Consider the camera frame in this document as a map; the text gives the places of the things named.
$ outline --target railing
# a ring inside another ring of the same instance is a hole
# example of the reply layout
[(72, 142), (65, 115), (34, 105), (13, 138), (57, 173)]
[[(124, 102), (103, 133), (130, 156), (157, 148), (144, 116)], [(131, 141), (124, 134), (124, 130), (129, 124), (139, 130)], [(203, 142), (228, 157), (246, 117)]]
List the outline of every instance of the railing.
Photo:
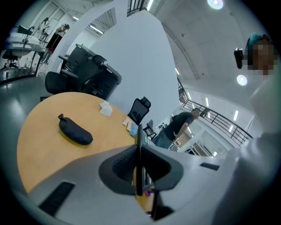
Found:
[(240, 126), (233, 123), (233, 121), (224, 117), (223, 115), (209, 109), (206, 106), (198, 104), (188, 99), (187, 93), (185, 92), (180, 80), (178, 79), (179, 87), (179, 98), (182, 107), (192, 110), (194, 108), (199, 108), (201, 111), (200, 116), (210, 122), (213, 126), (220, 129), (233, 141), (235, 141), (239, 146), (241, 146), (246, 140), (251, 139), (252, 136), (243, 130)]
[(141, 11), (144, 6), (145, 0), (131, 0), (130, 7), (127, 10), (127, 16), (135, 12)]

